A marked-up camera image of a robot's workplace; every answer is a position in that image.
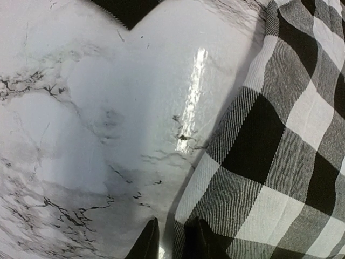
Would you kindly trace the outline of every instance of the black and white plaid fabric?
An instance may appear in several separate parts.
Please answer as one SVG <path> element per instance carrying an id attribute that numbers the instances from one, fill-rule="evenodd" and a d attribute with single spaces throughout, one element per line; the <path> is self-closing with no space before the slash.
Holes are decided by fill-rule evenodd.
<path id="1" fill-rule="evenodd" d="M 264 46 L 178 206 L 231 259 L 345 258 L 345 5 L 275 0 Z"/>

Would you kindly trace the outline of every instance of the marble pattern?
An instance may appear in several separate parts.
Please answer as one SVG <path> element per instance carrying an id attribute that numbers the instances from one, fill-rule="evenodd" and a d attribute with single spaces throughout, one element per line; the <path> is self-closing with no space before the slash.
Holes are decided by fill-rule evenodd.
<path id="1" fill-rule="evenodd" d="M 261 48 L 260 5 L 165 0 L 128 32 L 88 1 L 4 0 L 0 258 L 123 258 L 153 216 L 169 239 Z"/>

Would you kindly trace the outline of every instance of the white marble surface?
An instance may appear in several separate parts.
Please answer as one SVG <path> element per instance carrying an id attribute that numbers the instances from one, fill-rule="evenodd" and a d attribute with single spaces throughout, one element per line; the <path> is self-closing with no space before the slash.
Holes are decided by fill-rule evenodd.
<path id="1" fill-rule="evenodd" d="M 88 1 L 2 0 L 0 258 L 124 258 L 153 216 L 163 236 L 259 10 L 166 0 L 129 32 Z"/>

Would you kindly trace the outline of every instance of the black object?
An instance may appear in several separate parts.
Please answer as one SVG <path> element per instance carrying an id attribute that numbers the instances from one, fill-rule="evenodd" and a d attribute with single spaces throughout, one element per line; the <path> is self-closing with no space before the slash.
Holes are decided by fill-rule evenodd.
<path id="1" fill-rule="evenodd" d="M 147 222 L 125 259 L 158 259 L 160 231 L 158 219 Z"/>
<path id="2" fill-rule="evenodd" d="M 128 30 L 140 22 L 162 0 L 91 0 Z"/>
<path id="3" fill-rule="evenodd" d="M 205 220 L 196 219 L 193 227 L 185 227 L 183 259 L 230 259 Z"/>

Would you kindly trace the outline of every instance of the buffalo check fabric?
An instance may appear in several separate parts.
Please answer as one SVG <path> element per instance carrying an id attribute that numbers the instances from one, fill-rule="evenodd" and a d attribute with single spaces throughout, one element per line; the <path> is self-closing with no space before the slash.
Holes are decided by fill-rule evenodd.
<path id="1" fill-rule="evenodd" d="M 175 215 L 174 258 L 206 220 L 229 258 L 345 258 L 345 5 L 275 0 L 263 49 Z"/>

